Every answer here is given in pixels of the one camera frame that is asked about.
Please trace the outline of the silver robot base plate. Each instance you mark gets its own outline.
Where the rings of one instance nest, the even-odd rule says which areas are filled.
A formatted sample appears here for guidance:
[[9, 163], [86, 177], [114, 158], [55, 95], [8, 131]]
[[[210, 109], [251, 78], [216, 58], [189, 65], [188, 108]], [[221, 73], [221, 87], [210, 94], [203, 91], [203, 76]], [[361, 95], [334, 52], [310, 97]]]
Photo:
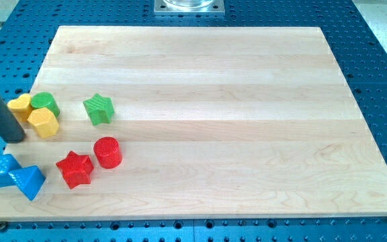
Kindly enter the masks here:
[[224, 15], [224, 0], [154, 0], [155, 15]]

